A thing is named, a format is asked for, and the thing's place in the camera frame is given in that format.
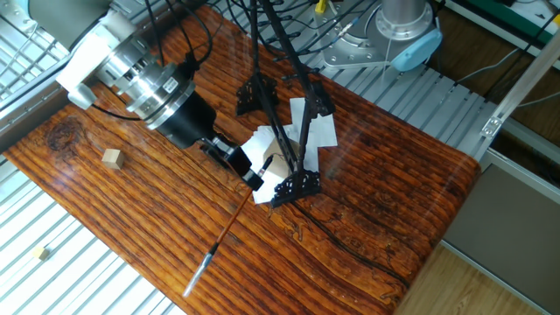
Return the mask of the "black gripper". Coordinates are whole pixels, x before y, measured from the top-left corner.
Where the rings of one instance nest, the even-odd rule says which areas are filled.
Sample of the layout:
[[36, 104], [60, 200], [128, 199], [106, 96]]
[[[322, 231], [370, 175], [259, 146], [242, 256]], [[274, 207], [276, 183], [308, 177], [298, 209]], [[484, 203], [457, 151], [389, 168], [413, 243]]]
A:
[[241, 146], [223, 135], [215, 135], [215, 119], [215, 110], [193, 92], [157, 131], [180, 149], [204, 140], [201, 149], [209, 157], [241, 178], [250, 189], [258, 190], [263, 180], [251, 169], [252, 163]]

